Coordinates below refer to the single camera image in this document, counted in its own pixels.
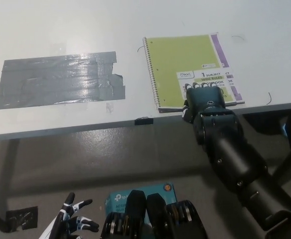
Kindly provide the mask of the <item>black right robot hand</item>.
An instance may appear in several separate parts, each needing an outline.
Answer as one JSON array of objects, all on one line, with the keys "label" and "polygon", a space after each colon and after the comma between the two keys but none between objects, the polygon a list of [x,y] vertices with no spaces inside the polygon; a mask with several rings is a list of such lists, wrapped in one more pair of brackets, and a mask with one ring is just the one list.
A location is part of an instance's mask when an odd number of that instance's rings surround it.
[{"label": "black right robot hand", "polygon": [[185,122],[193,123],[195,117],[205,112],[225,112],[225,101],[218,86],[200,87],[198,83],[186,83],[186,100],[183,106],[182,118]]}]

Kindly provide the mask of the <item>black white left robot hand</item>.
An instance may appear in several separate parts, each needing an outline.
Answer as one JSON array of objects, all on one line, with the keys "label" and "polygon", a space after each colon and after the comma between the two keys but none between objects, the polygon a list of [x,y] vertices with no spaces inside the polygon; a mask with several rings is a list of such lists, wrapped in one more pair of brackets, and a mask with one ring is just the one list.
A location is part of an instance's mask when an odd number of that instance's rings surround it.
[{"label": "black white left robot hand", "polygon": [[82,236],[75,235],[77,231],[90,231],[97,233],[99,231],[99,224],[84,216],[75,216],[81,208],[90,205],[93,200],[87,199],[78,203],[74,203],[75,193],[71,192],[65,202],[63,203],[60,212],[63,213],[60,239],[82,239]]}]

